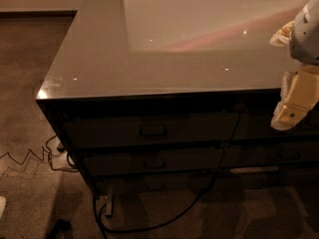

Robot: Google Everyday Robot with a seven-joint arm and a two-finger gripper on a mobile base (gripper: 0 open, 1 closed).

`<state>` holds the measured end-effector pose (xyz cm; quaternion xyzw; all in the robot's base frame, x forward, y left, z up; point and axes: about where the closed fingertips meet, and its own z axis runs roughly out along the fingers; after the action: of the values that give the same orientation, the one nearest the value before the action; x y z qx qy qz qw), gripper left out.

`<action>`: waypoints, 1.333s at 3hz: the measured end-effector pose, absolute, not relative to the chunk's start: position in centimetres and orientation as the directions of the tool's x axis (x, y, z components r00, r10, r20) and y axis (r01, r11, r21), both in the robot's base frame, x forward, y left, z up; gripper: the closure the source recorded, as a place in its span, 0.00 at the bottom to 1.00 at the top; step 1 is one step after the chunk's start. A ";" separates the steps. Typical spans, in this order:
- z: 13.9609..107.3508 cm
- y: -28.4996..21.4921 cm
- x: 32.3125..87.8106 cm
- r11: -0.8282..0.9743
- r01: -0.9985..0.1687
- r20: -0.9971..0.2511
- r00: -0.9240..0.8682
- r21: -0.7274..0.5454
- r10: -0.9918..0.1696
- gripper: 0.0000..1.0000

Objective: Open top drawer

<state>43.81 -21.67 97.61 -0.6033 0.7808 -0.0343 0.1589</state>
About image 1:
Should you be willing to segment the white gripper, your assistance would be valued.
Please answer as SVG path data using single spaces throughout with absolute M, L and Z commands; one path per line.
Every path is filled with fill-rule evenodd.
M 298 72 L 286 72 L 271 127 L 296 127 L 319 102 L 319 0 L 309 0 L 294 22 L 282 26 L 270 39 L 274 47 L 289 45 L 290 56 L 303 64 Z

